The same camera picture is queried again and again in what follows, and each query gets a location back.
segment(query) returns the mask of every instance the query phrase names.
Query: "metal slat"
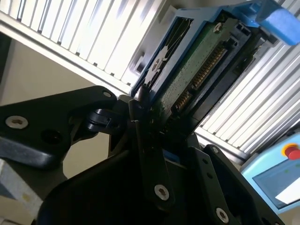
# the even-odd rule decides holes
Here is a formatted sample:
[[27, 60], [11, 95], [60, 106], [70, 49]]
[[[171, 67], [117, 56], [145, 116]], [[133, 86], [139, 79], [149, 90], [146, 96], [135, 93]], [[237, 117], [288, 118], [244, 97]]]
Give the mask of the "metal slat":
[[96, 42], [99, 32], [102, 30], [102, 24], [108, 13], [111, 13], [111, 0], [98, 0], [95, 9], [92, 13], [91, 20], [88, 25], [88, 30], [82, 38], [82, 42], [79, 46], [80, 57], [88, 60], [89, 55], [93, 51], [94, 43]]
[[105, 67], [106, 72], [114, 73], [117, 79], [121, 79], [162, 3], [163, 0], [141, 0], [139, 2]]
[[86, 7], [86, 0], [77, 0], [75, 2], [74, 8], [71, 9], [69, 13], [69, 17], [67, 18], [65, 25], [66, 28], [63, 31], [63, 34], [61, 35], [61, 46], [69, 49], [71, 42], [73, 40], [73, 37], [76, 33], [78, 24], [80, 23], [80, 20], [83, 16], [83, 12]]
[[273, 74], [270, 75], [273, 80], [260, 94], [260, 96], [264, 96], [264, 98], [258, 97], [245, 113], [241, 115], [247, 119], [244, 124], [238, 127], [238, 132], [235, 132], [234, 135], [230, 137], [230, 144], [233, 144], [235, 147], [242, 146], [245, 139], [253, 135], [257, 127], [268, 120], [272, 112], [280, 108], [285, 99], [289, 99], [295, 92], [299, 91], [300, 75], [298, 75], [299, 73], [295, 73], [295, 70], [297, 71], [297, 67], [299, 66], [297, 63], [300, 59], [299, 53], [300, 45], [283, 61], [283, 64], [286, 63], [287, 66], [284, 66], [281, 71], [279, 71], [280, 68], [278, 66], [278, 69], [274, 71], [279, 72], [279, 75], [277, 77]]
[[18, 19], [21, 1], [22, 0], [13, 0], [12, 1], [9, 15], [14, 19]]
[[[51, 55], [50, 53], [55, 53], [56, 54], [56, 57], [54, 57], [54, 59], [56, 60], [55, 62], [63, 66], [67, 65], [68, 68], [71, 67], [74, 73], [84, 74], [83, 77], [85, 79], [93, 81], [94, 83], [101, 83], [105, 87], [110, 87], [110, 89], [117, 88], [119, 89], [118, 92], [129, 93], [130, 87], [128, 85], [115, 79], [113, 76], [108, 75], [104, 71], [98, 69], [97, 67], [93, 66], [89, 62], [81, 59], [77, 55], [71, 53], [69, 50], [59, 46], [57, 43], [54, 43], [50, 39], [42, 36], [41, 34], [35, 32], [34, 30], [28, 29], [28, 27], [24, 26], [20, 22], [16, 21], [10, 16], [5, 15], [2, 12], [0, 12], [0, 24], [2, 24], [2, 29], [5, 30], [7, 35], [9, 34], [9, 36], [12, 37], [13, 39], [18, 38], [17, 40], [20, 40], [21, 43], [23, 44], [27, 43], [28, 46], [30, 46], [31, 48], [34, 47], [34, 49], [37, 49], [38, 52], [40, 52], [41, 54], [46, 55], [48, 57], [49, 55]], [[18, 31], [19, 35], [15, 34], [15, 31], [9, 32], [9, 29], [5, 27], [6, 24], [8, 24], [9, 27], [14, 27], [14, 29]]]
[[86, 6], [85, 11], [82, 16], [82, 19], [78, 25], [77, 31], [75, 33], [74, 39], [73, 39], [71, 47], [70, 47], [70, 51], [72, 53], [76, 53], [79, 48], [79, 44], [84, 36], [84, 33], [87, 30], [87, 25], [89, 23], [91, 15], [94, 11], [96, 3], [97, 3], [97, 0], [89, 0], [87, 3], [87, 6]]
[[10, 5], [11, 5], [11, 0], [1, 0], [0, 11], [2, 11], [5, 14], [9, 14]]
[[30, 9], [28, 9], [27, 11], [27, 18], [26, 21], [29, 21], [29, 18], [32, 17], [32, 12], [34, 10], [34, 14], [33, 14], [33, 18], [32, 18], [32, 22], [31, 22], [31, 29], [38, 31], [38, 28], [40, 27], [40, 24], [42, 22], [42, 17], [43, 17], [43, 13], [44, 13], [44, 9], [46, 7], [46, 3], [47, 0], [37, 0], [37, 4], [36, 7], [34, 9], [34, 5], [30, 5]]
[[46, 15], [45, 23], [42, 29], [42, 35], [47, 38], [51, 36], [58, 11], [61, 7], [61, 3], [61, 0], [52, 0], [50, 2], [48, 13]]
[[73, 0], [62, 1], [62, 5], [59, 10], [59, 15], [57, 16], [57, 20], [53, 28], [52, 35], [50, 37], [51, 40], [54, 41], [55, 43], [57, 43], [60, 38], [60, 34], [62, 32], [65, 20], [67, 18], [68, 11], [71, 8], [72, 4], [73, 4]]
[[116, 0], [91, 50], [88, 61], [104, 70], [137, 0]]

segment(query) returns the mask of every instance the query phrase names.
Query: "white louvered panel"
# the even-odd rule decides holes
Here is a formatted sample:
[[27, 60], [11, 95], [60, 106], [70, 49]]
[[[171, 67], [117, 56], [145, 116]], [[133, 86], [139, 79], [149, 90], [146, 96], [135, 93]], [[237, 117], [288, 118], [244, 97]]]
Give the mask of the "white louvered panel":
[[[129, 93], [130, 84], [136, 80], [136, 76], [132, 76], [133, 79], [126, 76], [123, 80], [121, 77], [164, 2], [165, 0], [0, 0], [0, 22], [14, 27], [25, 37], [31, 37], [33, 42], [46, 46], [91, 76], [98, 77], [119, 91]], [[7, 15], [15, 21], [4, 18]], [[116, 58], [117, 52], [126, 50], [120, 45], [130, 46], [130, 51], [125, 52], [124, 58]], [[104, 68], [108, 63], [110, 67], [120, 65], [122, 72], [116, 77], [105, 73]]]
[[97, 42], [97, 38], [99, 33], [102, 31], [102, 25], [107, 18], [107, 15], [112, 13], [112, 5], [113, 1], [98, 1], [97, 5], [93, 11], [92, 18], [86, 34], [84, 34], [82, 43], [80, 44], [80, 57], [88, 60], [91, 64], [95, 63], [95, 60], [91, 58], [91, 55], [94, 54], [97, 48], [95, 47], [95, 42]]
[[55, 1], [50, 2], [50, 6], [48, 9], [48, 15], [52, 15], [52, 16], [47, 16], [45, 18], [45, 23], [44, 23], [43, 30], [42, 30], [42, 35], [45, 36], [46, 38], [50, 38], [50, 36], [51, 36], [53, 27], [54, 27], [54, 23], [57, 18], [57, 13], [61, 6], [61, 1], [62, 0], [55, 0]]
[[137, 0], [115, 0], [88, 59], [104, 70]]
[[116, 78], [121, 79], [161, 3], [162, 0], [140, 0], [135, 13], [105, 67], [106, 72], [113, 73]]
[[0, 10], [1, 10], [3, 13], [9, 14], [11, 1], [12, 1], [12, 0], [1, 0], [1, 1], [0, 1]]
[[59, 42], [61, 42], [61, 46], [63, 46], [66, 49], [69, 49], [73, 37], [77, 32], [77, 26], [83, 16], [86, 3], [87, 3], [86, 0], [77, 0], [72, 5], [73, 7], [69, 11], [69, 15], [65, 22], [65, 27], [59, 38]]
[[12, 1], [10, 12], [9, 12], [9, 15], [12, 18], [18, 19], [19, 9], [20, 8], [22, 9], [21, 3], [24, 3], [24, 1], [22, 1], [22, 0], [13, 0]]
[[54, 41], [55, 43], [57, 43], [58, 39], [60, 38], [60, 34], [61, 34], [62, 28], [65, 24], [65, 21], [66, 21], [67, 15], [68, 15], [68, 11], [71, 8], [72, 4], [73, 4], [73, 0], [63, 0], [62, 1], [59, 15], [57, 16], [57, 20], [56, 20], [55, 26], [53, 28], [52, 35], [50, 37], [50, 39], [52, 41]]
[[238, 127], [229, 143], [235, 147], [242, 146], [248, 137], [256, 133], [261, 124], [268, 120], [273, 113], [285, 104], [286, 99], [290, 99], [295, 93], [299, 92], [300, 71], [297, 70], [300, 59], [300, 45], [295, 48], [282, 63], [286, 63], [279, 75], [275, 77], [274, 72], [270, 75], [273, 78], [271, 83], [262, 90], [260, 96], [246, 109], [241, 115], [247, 118], [243, 124]]
[[79, 48], [79, 44], [81, 43], [84, 33], [87, 30], [87, 26], [90, 21], [91, 15], [94, 11], [96, 3], [97, 3], [97, 0], [89, 0], [87, 3], [87, 6], [84, 10], [81, 21], [78, 25], [77, 31], [74, 35], [74, 39], [73, 39], [71, 47], [70, 47], [70, 51], [72, 53], [76, 53]]
[[135, 84], [138, 78], [139, 75], [134, 74], [129, 68], [127, 68], [124, 75], [122, 76], [122, 81], [132, 86], [133, 84]]
[[26, 8], [27, 3], [25, 5], [24, 13], [26, 13], [26, 15], [27, 15], [26, 17], [28, 17], [28, 19], [26, 19], [26, 21], [31, 20], [31, 17], [33, 15], [31, 25], [28, 23], [27, 26], [30, 25], [30, 27], [35, 31], [38, 31], [38, 28], [40, 27], [40, 24], [42, 22], [43, 13], [44, 13], [44, 10], [45, 10], [45, 7], [46, 7], [46, 4], [48, 1], [49, 0], [37, 0], [35, 8], [34, 8], [33, 4], [30, 4], [30, 8], [28, 6], [28, 9], [27, 9]]
[[[281, 2], [300, 18], [300, 1]], [[243, 158], [242, 153], [266, 148], [300, 122], [299, 99], [300, 45], [279, 42], [233, 86], [196, 131]]]

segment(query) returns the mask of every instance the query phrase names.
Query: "black metal bracket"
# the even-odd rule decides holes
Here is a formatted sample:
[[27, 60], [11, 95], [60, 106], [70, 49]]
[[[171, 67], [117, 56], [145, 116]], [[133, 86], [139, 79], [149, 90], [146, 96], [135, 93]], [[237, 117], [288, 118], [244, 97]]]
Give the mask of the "black metal bracket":
[[82, 127], [86, 115], [112, 109], [116, 101], [111, 91], [94, 86], [2, 106], [0, 157], [37, 168], [57, 167], [73, 143], [97, 134]]
[[175, 204], [175, 195], [165, 163], [158, 136], [152, 132], [146, 120], [141, 120], [146, 109], [136, 100], [129, 101], [132, 133], [132, 151], [138, 154], [144, 195], [162, 211], [170, 211]]
[[241, 224], [284, 224], [217, 146], [209, 144], [203, 152], [210, 157], [227, 205]]

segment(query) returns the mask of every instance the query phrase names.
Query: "beige wall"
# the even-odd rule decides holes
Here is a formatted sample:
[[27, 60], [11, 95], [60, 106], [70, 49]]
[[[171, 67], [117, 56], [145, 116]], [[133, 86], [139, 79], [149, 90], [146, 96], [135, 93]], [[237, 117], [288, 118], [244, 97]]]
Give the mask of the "beige wall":
[[[92, 85], [34, 50], [13, 42], [0, 86], [0, 105]], [[93, 139], [79, 142], [72, 146], [64, 161], [64, 173], [72, 177], [107, 158], [107, 153], [108, 135], [99, 134]], [[0, 197], [0, 217], [24, 225], [31, 223], [31, 217], [20, 204], [3, 197]]]

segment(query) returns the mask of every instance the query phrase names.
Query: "black plastic part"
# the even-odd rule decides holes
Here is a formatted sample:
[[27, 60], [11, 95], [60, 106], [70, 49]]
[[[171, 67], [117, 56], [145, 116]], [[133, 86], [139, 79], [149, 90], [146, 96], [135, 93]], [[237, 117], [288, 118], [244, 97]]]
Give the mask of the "black plastic part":
[[[175, 196], [165, 164], [163, 149], [158, 140], [158, 134], [150, 129], [143, 115], [146, 109], [136, 100], [129, 101], [129, 114], [132, 127], [132, 151], [140, 163], [144, 196], [160, 210], [170, 211], [175, 203]], [[163, 201], [155, 194], [154, 187], [163, 185], [168, 189], [169, 199]]]
[[[2, 106], [0, 157], [37, 168], [57, 167], [70, 146], [86, 138], [75, 138], [86, 115], [95, 109], [111, 109], [116, 100], [108, 89], [94, 86]], [[28, 126], [24, 129], [8, 127], [5, 120], [13, 115], [26, 118]], [[96, 135], [82, 131], [81, 134]]]
[[138, 162], [123, 151], [57, 186], [45, 199], [37, 225], [188, 224], [183, 209], [183, 169], [167, 163], [179, 196], [172, 214], [144, 197]]
[[284, 224], [218, 147], [207, 145], [203, 152], [209, 155], [227, 205], [240, 224]]
[[221, 208], [229, 218], [228, 224], [239, 225], [228, 209], [210, 157], [194, 147], [187, 148], [185, 154], [184, 165], [194, 176], [196, 185], [201, 192], [202, 207], [206, 211], [206, 216], [202, 217], [203, 224], [219, 224], [220, 219], [217, 217], [216, 208]]

